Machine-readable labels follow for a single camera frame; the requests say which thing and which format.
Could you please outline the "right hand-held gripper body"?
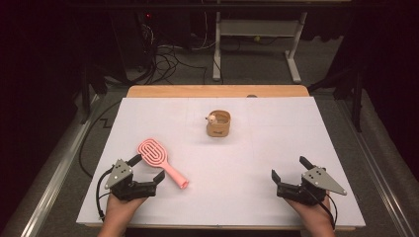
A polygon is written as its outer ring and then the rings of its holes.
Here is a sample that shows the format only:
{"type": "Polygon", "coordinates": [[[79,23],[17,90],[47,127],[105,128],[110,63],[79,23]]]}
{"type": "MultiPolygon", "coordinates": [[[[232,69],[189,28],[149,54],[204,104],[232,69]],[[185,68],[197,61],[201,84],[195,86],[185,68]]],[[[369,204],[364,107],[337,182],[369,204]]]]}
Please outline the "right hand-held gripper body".
{"type": "Polygon", "coordinates": [[[341,196],[347,194],[324,168],[314,166],[301,175],[301,183],[292,185],[281,183],[277,186],[277,196],[297,201],[305,205],[316,205],[324,201],[327,192],[341,196]]]}

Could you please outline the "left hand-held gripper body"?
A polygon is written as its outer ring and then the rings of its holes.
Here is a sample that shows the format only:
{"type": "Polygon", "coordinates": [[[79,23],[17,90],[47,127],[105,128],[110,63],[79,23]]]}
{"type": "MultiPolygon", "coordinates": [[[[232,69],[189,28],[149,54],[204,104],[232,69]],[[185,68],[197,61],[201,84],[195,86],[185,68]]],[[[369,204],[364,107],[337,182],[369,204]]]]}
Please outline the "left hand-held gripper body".
{"type": "Polygon", "coordinates": [[[137,161],[119,159],[111,170],[111,175],[105,184],[105,189],[119,200],[154,197],[157,190],[157,178],[149,182],[136,182],[133,179],[132,167],[137,161]]]}

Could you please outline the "pink hairbrush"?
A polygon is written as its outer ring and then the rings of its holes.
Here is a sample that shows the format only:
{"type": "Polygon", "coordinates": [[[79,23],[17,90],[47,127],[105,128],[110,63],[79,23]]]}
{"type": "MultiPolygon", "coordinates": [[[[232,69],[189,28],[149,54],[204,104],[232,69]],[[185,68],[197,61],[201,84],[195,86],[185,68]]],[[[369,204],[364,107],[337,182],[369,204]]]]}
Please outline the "pink hairbrush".
{"type": "Polygon", "coordinates": [[[189,181],[168,162],[166,149],[154,138],[143,140],[137,147],[137,153],[150,166],[163,169],[180,189],[185,189],[189,181]]]}

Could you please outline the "person's left hand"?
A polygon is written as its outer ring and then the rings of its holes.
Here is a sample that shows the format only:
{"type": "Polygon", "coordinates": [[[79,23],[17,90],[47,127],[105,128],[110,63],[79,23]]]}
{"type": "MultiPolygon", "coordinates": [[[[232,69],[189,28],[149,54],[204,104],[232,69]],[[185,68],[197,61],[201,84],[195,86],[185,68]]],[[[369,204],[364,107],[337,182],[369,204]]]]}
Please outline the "person's left hand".
{"type": "Polygon", "coordinates": [[[106,217],[103,226],[127,228],[135,212],[146,201],[146,197],[125,201],[110,194],[107,202],[106,217]]]}

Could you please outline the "person's right hand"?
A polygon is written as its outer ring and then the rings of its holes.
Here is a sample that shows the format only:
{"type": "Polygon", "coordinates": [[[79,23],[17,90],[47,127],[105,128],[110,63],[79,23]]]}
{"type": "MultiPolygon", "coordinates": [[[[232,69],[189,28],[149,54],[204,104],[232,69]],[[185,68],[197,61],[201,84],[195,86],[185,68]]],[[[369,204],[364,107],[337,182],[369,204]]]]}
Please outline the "person's right hand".
{"type": "Polygon", "coordinates": [[[304,205],[287,198],[286,202],[299,215],[306,230],[314,230],[320,228],[333,229],[331,224],[331,217],[320,204],[304,205]]]}

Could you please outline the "wooden cup with bear figure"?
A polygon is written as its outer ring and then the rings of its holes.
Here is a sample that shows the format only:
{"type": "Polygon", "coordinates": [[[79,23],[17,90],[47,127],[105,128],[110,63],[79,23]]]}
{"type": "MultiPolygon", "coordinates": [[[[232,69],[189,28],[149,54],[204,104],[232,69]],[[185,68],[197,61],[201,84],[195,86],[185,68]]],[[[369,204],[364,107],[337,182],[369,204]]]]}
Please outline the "wooden cup with bear figure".
{"type": "Polygon", "coordinates": [[[207,135],[210,137],[226,137],[229,134],[231,116],[227,111],[215,110],[206,117],[207,135]]]}

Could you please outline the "black metal stand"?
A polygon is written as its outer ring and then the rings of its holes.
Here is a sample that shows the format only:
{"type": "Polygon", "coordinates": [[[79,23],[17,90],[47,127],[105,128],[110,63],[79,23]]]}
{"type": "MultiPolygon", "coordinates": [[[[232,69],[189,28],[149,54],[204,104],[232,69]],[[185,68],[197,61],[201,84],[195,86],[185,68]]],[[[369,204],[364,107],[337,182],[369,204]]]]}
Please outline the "black metal stand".
{"type": "Polygon", "coordinates": [[[363,75],[356,66],[349,66],[339,72],[328,74],[324,79],[310,85],[309,93],[320,88],[334,87],[333,97],[336,100],[352,99],[351,121],[357,132],[361,132],[361,108],[363,75]]]}
{"type": "Polygon", "coordinates": [[[105,75],[100,67],[96,64],[85,63],[81,70],[82,124],[87,122],[91,114],[90,89],[99,95],[106,95],[108,91],[105,75]]]}

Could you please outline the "black computer tower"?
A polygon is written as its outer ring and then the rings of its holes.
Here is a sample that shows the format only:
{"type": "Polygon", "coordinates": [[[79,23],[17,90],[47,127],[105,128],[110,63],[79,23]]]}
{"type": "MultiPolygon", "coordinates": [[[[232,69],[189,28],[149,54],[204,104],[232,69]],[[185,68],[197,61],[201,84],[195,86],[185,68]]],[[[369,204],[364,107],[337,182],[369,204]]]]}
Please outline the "black computer tower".
{"type": "Polygon", "coordinates": [[[125,67],[148,68],[151,65],[150,45],[145,39],[148,31],[139,14],[116,12],[111,18],[125,67]]]}

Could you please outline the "aluminium floor rail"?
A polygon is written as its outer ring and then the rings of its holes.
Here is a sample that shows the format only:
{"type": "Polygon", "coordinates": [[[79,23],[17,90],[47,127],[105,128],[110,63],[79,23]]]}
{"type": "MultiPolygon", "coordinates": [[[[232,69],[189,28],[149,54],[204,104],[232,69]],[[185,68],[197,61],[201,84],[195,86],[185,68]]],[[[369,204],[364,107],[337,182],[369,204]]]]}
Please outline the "aluminium floor rail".
{"type": "Polygon", "coordinates": [[[344,115],[346,122],[349,124],[352,132],[354,133],[357,142],[362,150],[367,170],[372,177],[376,186],[377,192],[381,198],[383,205],[386,208],[397,232],[400,237],[416,237],[416,234],[403,212],[400,202],[397,199],[395,192],[390,187],[387,177],[379,167],[375,155],[367,144],[364,135],[356,129],[351,118],[351,112],[348,105],[344,101],[337,102],[341,113],[344,115]]]}
{"type": "Polygon", "coordinates": [[[59,139],[49,158],[37,175],[34,188],[30,191],[35,207],[26,221],[19,237],[38,237],[71,169],[72,163],[79,151],[82,140],[92,123],[92,116],[97,113],[103,99],[94,95],[89,101],[90,113],[84,118],[81,112],[59,139]]]}

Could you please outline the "white metal table frame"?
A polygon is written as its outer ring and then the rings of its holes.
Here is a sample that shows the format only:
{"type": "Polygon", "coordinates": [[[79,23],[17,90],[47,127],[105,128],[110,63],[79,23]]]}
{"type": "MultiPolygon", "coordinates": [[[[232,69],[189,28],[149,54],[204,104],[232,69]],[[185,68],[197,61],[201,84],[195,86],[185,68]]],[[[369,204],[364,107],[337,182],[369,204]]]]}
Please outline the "white metal table frame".
{"type": "Polygon", "coordinates": [[[294,55],[305,25],[306,12],[302,12],[298,20],[271,21],[271,20],[223,20],[219,12],[215,18],[215,42],[212,62],[212,79],[221,80],[221,50],[220,39],[226,37],[267,37],[292,38],[293,45],[284,52],[290,74],[296,84],[301,78],[294,60],[294,55]]]}

